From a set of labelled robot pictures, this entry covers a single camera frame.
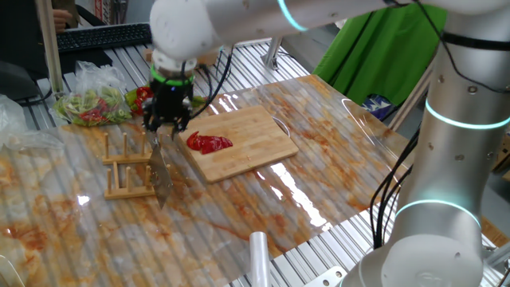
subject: red bell pepper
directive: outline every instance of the red bell pepper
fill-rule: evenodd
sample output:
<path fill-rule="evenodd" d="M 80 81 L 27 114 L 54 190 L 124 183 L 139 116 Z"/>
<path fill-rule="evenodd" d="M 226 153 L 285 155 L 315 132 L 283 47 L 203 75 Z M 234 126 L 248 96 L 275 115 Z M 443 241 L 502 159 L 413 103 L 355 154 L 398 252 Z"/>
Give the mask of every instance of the red bell pepper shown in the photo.
<path fill-rule="evenodd" d="M 203 155 L 219 151 L 224 148 L 232 147 L 232 142 L 222 136 L 199 136 L 198 132 L 194 132 L 186 141 L 189 148 L 194 151 L 201 151 Z"/>

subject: blue object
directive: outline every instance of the blue object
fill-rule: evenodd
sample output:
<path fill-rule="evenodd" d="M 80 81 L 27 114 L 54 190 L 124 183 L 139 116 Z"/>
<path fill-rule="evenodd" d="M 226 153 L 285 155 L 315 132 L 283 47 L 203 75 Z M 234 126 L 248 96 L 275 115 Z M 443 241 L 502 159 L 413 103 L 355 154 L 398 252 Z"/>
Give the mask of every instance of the blue object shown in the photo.
<path fill-rule="evenodd" d="M 478 218 L 472 214 L 471 212 L 469 212 L 469 210 L 465 209 L 464 207 L 462 206 L 459 206 L 455 203 L 451 203 L 451 202 L 446 202 L 446 201 L 443 201 L 443 200 L 437 200 L 437 199 L 424 199 L 424 200 L 418 200 L 418 201 L 415 201 L 415 202 L 412 202 L 412 203 L 409 203 L 407 205 L 405 205 L 403 208 L 401 208 L 399 211 L 397 211 L 397 214 L 395 215 L 395 219 L 397 218 L 397 216 L 403 212 L 405 209 L 411 207 L 411 206 L 415 206 L 415 205 L 418 205 L 418 204 L 424 204 L 424 203 L 439 203 L 439 204 L 445 204 L 447 206 L 451 206 L 451 207 L 455 207 L 457 208 L 458 210 L 462 210 L 464 211 L 465 213 L 469 214 L 469 216 L 471 216 L 477 223 L 478 223 L 478 226 L 481 228 L 481 224 L 480 222 L 478 221 Z"/>
<path fill-rule="evenodd" d="M 372 116 L 375 116 L 378 120 L 384 119 L 384 117 L 392 110 L 394 105 L 384 96 L 370 95 L 361 106 Z"/>
<path fill-rule="evenodd" d="M 285 4 L 285 0 L 278 0 L 278 4 L 280 4 L 281 12 L 284 14 L 284 16 L 287 18 L 287 21 L 297 30 L 304 32 L 308 30 L 308 28 L 301 26 L 290 14 L 290 11 L 287 8 L 287 4 Z"/>
<path fill-rule="evenodd" d="M 508 123 L 510 123 L 510 118 L 507 120 L 504 120 L 500 123 L 495 124 L 466 124 L 462 123 L 456 120 L 451 120 L 445 116 L 440 115 L 438 112 L 434 111 L 432 107 L 430 107 L 429 101 L 426 101 L 426 107 L 427 110 L 430 112 L 432 116 L 435 116 L 438 120 L 442 120 L 447 124 L 451 124 L 453 126 L 459 127 L 459 128 L 468 128 L 468 129 L 477 129 L 477 130 L 485 130 L 485 129 L 494 129 L 494 128 L 501 128 Z"/>

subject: teal light ring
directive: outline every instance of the teal light ring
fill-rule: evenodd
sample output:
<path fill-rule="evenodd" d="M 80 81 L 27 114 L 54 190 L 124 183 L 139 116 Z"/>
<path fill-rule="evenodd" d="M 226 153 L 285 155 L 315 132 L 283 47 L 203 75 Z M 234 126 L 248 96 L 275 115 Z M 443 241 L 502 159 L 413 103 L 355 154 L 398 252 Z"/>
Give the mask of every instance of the teal light ring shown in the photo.
<path fill-rule="evenodd" d="M 430 112 L 430 114 L 432 116 L 435 116 L 438 120 L 441 120 L 447 124 L 451 124 L 451 125 L 453 125 L 455 127 L 459 127 L 459 128 L 468 128 L 468 129 L 474 129 L 474 130 L 488 130 L 488 129 L 494 129 L 494 128 L 501 128 L 501 127 L 504 127 L 510 123 L 510 118 L 508 118 L 507 120 L 504 120 L 500 123 L 495 123 L 495 124 L 466 124 L 466 123 L 462 123 L 462 122 L 459 122 L 456 120 L 451 120 L 445 116 L 440 115 L 438 112 L 434 111 L 432 109 L 432 107 L 430 107 L 428 100 L 426 101 L 426 107 L 427 107 L 427 110 Z"/>
<path fill-rule="evenodd" d="M 412 203 L 409 203 L 407 205 L 405 205 L 403 208 L 401 208 L 397 214 L 395 215 L 395 219 L 397 218 L 397 216 L 403 212 L 404 210 L 406 210 L 407 208 L 411 207 L 411 206 L 415 206 L 415 205 L 418 205 L 418 204 L 424 204 L 424 203 L 438 203 L 438 204 L 445 204 L 447 206 L 451 206 L 451 207 L 455 207 L 457 208 L 458 210 L 462 210 L 464 211 L 465 213 L 469 214 L 469 216 L 471 216 L 478 224 L 478 226 L 481 228 L 481 224 L 480 222 L 478 221 L 478 218 L 472 214 L 471 212 L 469 212 L 469 210 L 465 209 L 464 207 L 462 206 L 459 206 L 455 203 L 451 203 L 451 202 L 446 202 L 446 201 L 442 201 L 442 200 L 436 200 L 436 199 L 424 199 L 424 200 L 418 200 L 418 201 L 415 201 L 415 202 L 412 202 Z"/>
<path fill-rule="evenodd" d="M 287 5 L 285 4 L 285 0 L 278 0 L 278 4 L 280 4 L 281 12 L 283 12 L 284 16 L 287 18 L 287 21 L 292 25 L 296 30 L 299 30 L 301 32 L 307 31 L 308 28 L 301 26 L 290 14 L 290 11 L 287 8 Z"/>

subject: knife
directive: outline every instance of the knife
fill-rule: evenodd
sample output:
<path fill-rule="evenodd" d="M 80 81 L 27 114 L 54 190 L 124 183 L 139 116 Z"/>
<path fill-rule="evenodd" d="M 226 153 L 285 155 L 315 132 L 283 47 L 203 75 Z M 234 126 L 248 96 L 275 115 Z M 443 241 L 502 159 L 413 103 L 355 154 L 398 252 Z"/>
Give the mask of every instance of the knife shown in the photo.
<path fill-rule="evenodd" d="M 151 158 L 149 159 L 149 167 L 151 167 L 151 183 L 158 199 L 159 207 L 165 206 L 168 195 L 174 188 L 170 172 L 168 172 L 167 164 L 161 153 L 161 144 L 158 135 L 155 132 L 148 132 L 147 139 L 152 147 Z"/>

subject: wooden cutting board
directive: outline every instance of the wooden cutting board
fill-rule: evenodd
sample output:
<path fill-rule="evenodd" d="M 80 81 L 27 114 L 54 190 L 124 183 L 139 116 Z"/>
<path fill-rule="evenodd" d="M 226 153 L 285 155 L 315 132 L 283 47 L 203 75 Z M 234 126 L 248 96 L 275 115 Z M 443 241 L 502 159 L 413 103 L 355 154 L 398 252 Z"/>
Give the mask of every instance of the wooden cutting board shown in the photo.
<path fill-rule="evenodd" d="M 203 155 L 186 146 L 186 140 L 194 132 L 201 136 L 224 136 L 233 146 Z M 208 183 L 285 159 L 299 151 L 260 105 L 192 120 L 179 139 Z"/>

